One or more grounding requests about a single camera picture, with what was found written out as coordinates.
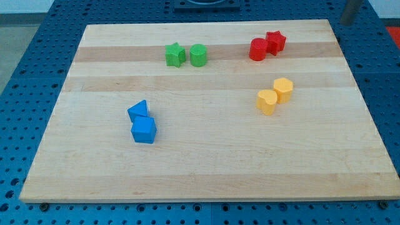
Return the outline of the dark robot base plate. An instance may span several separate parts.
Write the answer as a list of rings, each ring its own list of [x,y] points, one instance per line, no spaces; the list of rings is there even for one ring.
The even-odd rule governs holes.
[[[173,0],[175,11],[240,9],[240,0]]]

